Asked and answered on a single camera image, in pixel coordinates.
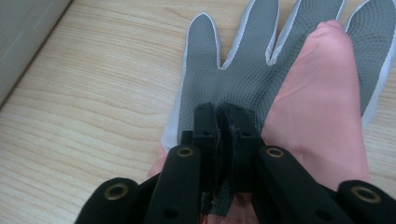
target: wooden table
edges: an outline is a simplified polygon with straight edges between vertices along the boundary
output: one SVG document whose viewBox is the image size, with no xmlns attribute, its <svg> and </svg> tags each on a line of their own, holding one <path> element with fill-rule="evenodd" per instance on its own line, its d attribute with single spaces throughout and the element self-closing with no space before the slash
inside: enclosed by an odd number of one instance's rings
<svg viewBox="0 0 396 224">
<path fill-rule="evenodd" d="M 248 0 L 75 0 L 0 112 L 0 222 L 71 223 L 105 180 L 145 180 L 209 13 L 225 58 Z M 347 15 L 361 2 L 350 0 Z M 281 1 L 280 27 L 294 4 Z M 372 182 L 396 197 L 396 69 L 364 131 Z"/>
</svg>

